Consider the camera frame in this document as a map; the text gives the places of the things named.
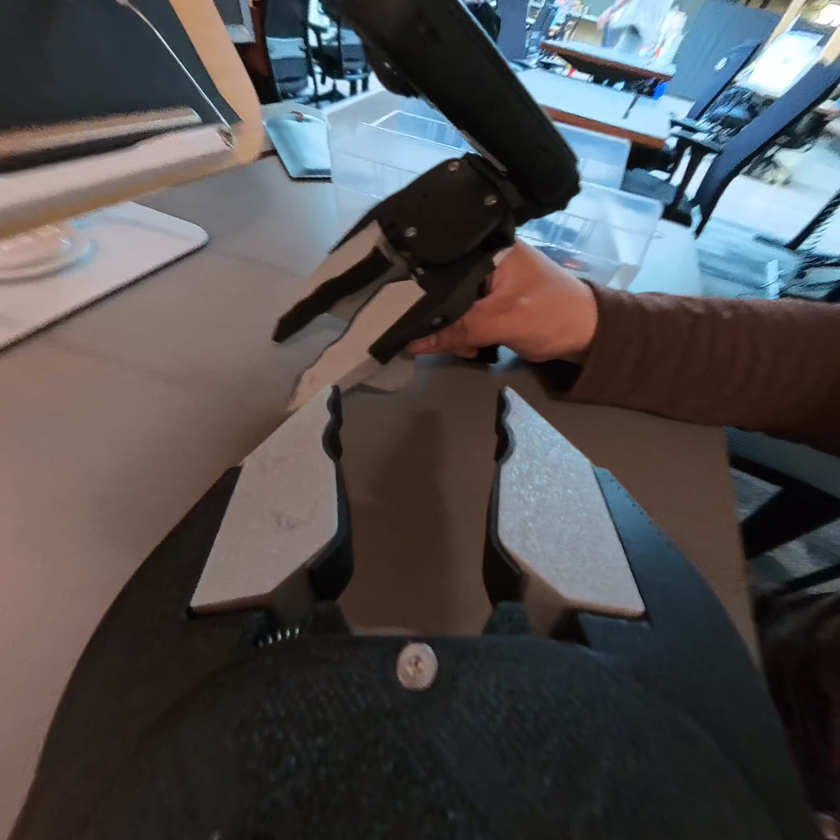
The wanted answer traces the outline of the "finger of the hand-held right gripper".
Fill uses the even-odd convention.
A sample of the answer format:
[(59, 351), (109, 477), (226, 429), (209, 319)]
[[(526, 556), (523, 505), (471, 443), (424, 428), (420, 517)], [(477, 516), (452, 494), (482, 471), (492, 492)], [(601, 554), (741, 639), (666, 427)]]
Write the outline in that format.
[(287, 405), (296, 412), (327, 386), (342, 392), (355, 386), (379, 392), (395, 392), (407, 385), (416, 372), (413, 357), (398, 352), (388, 362), (379, 362), (371, 346), (423, 295), (414, 279), (386, 283), (360, 306), (342, 334), (301, 374)]
[(375, 291), (396, 278), (397, 252), (374, 220), (349, 236), (315, 269), (297, 300), (279, 316), (273, 341), (288, 341), (323, 314), (351, 320)]

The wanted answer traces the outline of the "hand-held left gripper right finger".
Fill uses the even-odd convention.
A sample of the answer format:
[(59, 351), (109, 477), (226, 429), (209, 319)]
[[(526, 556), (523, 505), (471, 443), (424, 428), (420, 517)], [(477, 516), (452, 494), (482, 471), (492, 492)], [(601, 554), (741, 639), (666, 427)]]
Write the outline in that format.
[(550, 636), (580, 614), (646, 614), (593, 463), (510, 387), (497, 448), (482, 575), (493, 606), (519, 604)]

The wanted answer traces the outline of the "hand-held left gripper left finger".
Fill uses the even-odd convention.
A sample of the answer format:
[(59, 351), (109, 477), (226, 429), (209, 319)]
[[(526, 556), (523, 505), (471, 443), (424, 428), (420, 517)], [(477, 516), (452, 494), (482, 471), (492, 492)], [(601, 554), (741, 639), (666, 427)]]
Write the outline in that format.
[(192, 596), (195, 613), (308, 616), (342, 594), (354, 557), (341, 426), (340, 389), (329, 385), (245, 458)]

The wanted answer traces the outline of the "person's right forearm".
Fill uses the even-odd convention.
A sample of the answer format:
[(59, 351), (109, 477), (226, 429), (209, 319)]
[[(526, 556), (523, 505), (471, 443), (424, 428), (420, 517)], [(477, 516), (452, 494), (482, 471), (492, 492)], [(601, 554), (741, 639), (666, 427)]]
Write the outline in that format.
[(557, 384), (578, 403), (733, 426), (839, 452), (837, 302), (595, 291), (597, 326)]

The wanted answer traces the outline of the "person's right hand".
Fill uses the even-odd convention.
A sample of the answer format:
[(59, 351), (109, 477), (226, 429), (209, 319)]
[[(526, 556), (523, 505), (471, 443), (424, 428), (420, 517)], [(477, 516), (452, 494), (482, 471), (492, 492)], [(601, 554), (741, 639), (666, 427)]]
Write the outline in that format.
[(412, 355), (476, 358), (492, 345), (530, 362), (581, 363), (597, 327), (592, 288), (518, 241), (490, 277), (489, 290), (455, 323), (409, 343)]

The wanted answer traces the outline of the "grey leather pouch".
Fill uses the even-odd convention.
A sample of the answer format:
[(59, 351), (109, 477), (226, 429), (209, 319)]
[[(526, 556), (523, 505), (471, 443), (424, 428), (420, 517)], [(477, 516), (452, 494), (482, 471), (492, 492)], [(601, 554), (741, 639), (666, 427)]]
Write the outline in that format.
[(329, 124), (322, 111), (299, 101), (280, 101), (261, 112), (266, 137), (291, 180), (331, 181)]

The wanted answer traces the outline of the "black office chair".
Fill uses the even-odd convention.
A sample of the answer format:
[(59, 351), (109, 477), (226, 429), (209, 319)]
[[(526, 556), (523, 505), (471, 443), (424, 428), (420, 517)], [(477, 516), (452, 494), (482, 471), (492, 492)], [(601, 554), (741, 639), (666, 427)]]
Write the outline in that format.
[[(725, 143), (688, 134), (689, 162), (673, 200), (665, 206), (663, 218), (692, 227), (694, 235), (699, 236), (730, 183), (774, 147), (777, 140), (787, 135), (807, 113), (827, 100), (838, 82), (839, 58), (827, 64), (817, 61), (781, 98)], [(686, 197), (687, 186), (698, 165), (709, 154), (712, 156), (710, 166), (693, 197)]]
[(361, 39), (329, 2), (264, 2), (264, 35), (279, 100), (319, 107), (366, 93), (371, 67)]

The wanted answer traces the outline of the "brown edged desk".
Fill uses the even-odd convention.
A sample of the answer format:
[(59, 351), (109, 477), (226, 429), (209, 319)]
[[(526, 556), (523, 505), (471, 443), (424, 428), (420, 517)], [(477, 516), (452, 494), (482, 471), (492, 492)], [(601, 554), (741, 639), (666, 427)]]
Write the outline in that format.
[(525, 70), (518, 79), (555, 123), (627, 140), (660, 151), (670, 137), (671, 110), (660, 100), (558, 76), (548, 70)]
[(659, 59), (630, 56), (615, 49), (587, 45), (574, 40), (544, 40), (540, 57), (561, 60), (570, 67), (600, 80), (665, 81), (676, 74), (676, 66)]

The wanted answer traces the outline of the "black seat chair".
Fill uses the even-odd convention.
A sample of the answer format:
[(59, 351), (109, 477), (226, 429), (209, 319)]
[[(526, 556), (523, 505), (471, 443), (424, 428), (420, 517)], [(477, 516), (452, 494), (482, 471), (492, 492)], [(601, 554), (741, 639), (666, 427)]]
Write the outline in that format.
[(747, 560), (838, 522), (839, 457), (736, 427), (723, 432), (730, 467), (776, 489), (742, 520)]

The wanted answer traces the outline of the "person's leg dark pants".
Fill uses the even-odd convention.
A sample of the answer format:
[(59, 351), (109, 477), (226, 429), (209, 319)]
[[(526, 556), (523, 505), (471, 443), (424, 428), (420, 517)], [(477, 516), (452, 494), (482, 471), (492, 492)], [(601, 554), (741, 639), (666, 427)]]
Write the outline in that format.
[(762, 593), (754, 606), (763, 669), (805, 798), (839, 817), (839, 594)]

